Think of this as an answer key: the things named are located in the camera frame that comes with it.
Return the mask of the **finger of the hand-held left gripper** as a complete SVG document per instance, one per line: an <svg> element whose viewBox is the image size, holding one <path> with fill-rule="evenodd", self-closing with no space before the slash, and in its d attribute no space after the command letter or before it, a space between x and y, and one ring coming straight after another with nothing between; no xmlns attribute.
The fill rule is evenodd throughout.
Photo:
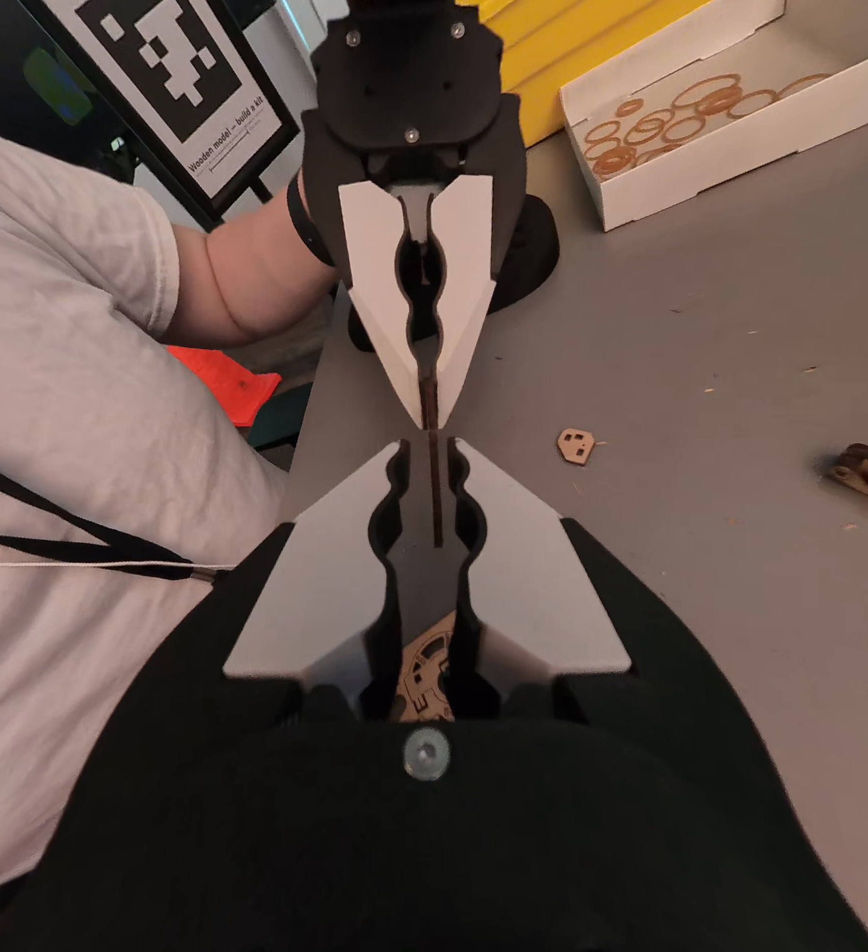
<svg viewBox="0 0 868 952"><path fill-rule="evenodd" d="M349 296L383 370L418 428L423 411L409 324L412 303L400 279L400 255L409 235L404 203L372 182L338 189L351 284Z"/></svg>
<svg viewBox="0 0 868 952"><path fill-rule="evenodd" d="M429 232L441 259L435 304L438 423L444 429L463 391L496 287L491 273L493 178L462 174L431 202Z"/></svg>

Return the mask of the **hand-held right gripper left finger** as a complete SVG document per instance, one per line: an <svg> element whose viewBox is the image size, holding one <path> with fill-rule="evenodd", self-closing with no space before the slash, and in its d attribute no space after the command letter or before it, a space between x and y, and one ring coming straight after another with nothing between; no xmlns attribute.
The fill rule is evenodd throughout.
<svg viewBox="0 0 868 952"><path fill-rule="evenodd" d="M394 441L296 517L226 676L329 685L362 718L389 717L403 659L389 555L410 470L410 443Z"/></svg>

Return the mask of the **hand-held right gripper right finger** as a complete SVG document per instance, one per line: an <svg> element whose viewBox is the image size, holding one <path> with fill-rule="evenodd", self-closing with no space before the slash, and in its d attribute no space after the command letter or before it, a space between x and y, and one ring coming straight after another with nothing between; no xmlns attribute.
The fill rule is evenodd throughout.
<svg viewBox="0 0 868 952"><path fill-rule="evenodd" d="M461 438L447 446L457 582L447 698L496 715L524 684L626 674L632 659L551 506Z"/></svg>

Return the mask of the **notched wooden part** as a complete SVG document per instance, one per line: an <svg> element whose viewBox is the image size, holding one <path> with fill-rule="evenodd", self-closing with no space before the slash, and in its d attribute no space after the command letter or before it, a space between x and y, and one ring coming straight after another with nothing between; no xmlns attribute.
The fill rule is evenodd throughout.
<svg viewBox="0 0 868 952"><path fill-rule="evenodd" d="M418 358L418 393L422 428L426 434L430 495L432 510L433 545L443 547L443 514L440 484L440 426L438 403L437 355L432 348Z"/></svg>

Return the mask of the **person's left forearm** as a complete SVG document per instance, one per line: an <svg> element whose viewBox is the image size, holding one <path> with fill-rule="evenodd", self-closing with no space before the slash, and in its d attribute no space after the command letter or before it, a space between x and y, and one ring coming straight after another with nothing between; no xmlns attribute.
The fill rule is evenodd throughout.
<svg viewBox="0 0 868 952"><path fill-rule="evenodd" d="M178 298L164 344L245 347L296 325L328 295L338 274L297 236L286 187L208 234L173 225Z"/></svg>

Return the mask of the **punched wooden parts sheet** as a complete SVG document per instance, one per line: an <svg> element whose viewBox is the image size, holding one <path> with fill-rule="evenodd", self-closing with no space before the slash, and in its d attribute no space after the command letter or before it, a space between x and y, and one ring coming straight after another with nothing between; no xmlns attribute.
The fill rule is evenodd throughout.
<svg viewBox="0 0 868 952"><path fill-rule="evenodd" d="M449 648L455 623L456 613L451 612L404 648L390 720L454 720L444 690L444 678L448 672Z"/></svg>

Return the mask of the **black wristband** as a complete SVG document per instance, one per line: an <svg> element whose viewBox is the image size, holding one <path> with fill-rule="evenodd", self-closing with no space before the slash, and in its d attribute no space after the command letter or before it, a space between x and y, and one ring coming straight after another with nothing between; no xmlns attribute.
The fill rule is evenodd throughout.
<svg viewBox="0 0 868 952"><path fill-rule="evenodd" d="M286 207L292 225L297 232L297 236L308 251L316 257L321 264L328 268L334 268L335 264L331 253L324 243L321 233L310 218L306 204L301 195L300 188L301 169L297 171L286 187Z"/></svg>

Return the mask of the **yellow plastic bin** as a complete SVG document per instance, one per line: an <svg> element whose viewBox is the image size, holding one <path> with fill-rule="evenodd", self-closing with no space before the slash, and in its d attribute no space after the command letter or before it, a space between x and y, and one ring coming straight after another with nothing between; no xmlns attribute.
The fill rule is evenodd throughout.
<svg viewBox="0 0 868 952"><path fill-rule="evenodd" d="M521 99L530 148L564 124L559 90L703 1L462 1L503 43L501 85Z"/></svg>

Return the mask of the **dark green fabric item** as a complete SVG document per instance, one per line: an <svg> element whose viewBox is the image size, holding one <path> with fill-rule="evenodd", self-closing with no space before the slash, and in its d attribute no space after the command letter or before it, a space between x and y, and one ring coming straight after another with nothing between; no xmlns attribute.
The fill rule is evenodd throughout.
<svg viewBox="0 0 868 952"><path fill-rule="evenodd" d="M258 451L297 446L313 383L281 391L260 408L246 441Z"/></svg>

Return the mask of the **orange safety vest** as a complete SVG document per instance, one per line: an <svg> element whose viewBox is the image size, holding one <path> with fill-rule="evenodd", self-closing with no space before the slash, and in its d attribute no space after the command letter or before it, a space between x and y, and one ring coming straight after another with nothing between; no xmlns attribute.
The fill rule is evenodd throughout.
<svg viewBox="0 0 868 952"><path fill-rule="evenodd" d="M167 351L202 381L236 427L252 426L283 380L277 372L256 374L222 351L176 346Z"/></svg>

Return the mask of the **black framed marker sign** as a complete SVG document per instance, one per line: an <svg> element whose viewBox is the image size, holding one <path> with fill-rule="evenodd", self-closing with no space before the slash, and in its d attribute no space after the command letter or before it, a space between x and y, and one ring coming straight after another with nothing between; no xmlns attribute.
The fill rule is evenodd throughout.
<svg viewBox="0 0 868 952"><path fill-rule="evenodd" d="M23 1L205 230L298 136L224 2Z"/></svg>

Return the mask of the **person's white shirt torso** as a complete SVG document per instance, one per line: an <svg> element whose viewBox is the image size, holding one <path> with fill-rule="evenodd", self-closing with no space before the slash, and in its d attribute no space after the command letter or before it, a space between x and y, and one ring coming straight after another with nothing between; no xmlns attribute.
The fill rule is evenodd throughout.
<svg viewBox="0 0 868 952"><path fill-rule="evenodd" d="M0 138L0 475L237 565L278 522L287 477L158 342L177 298L173 227L148 192ZM208 591L0 566L0 887L40 861L120 698Z"/></svg>

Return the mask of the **dark display screen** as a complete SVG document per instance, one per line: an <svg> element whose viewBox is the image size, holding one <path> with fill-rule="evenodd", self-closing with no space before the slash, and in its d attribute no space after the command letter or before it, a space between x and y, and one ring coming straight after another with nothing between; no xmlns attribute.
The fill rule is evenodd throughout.
<svg viewBox="0 0 868 952"><path fill-rule="evenodd" d="M0 1L0 137L124 184L143 166L202 229L221 225L184 191L107 78L72 53L21 2Z"/></svg>

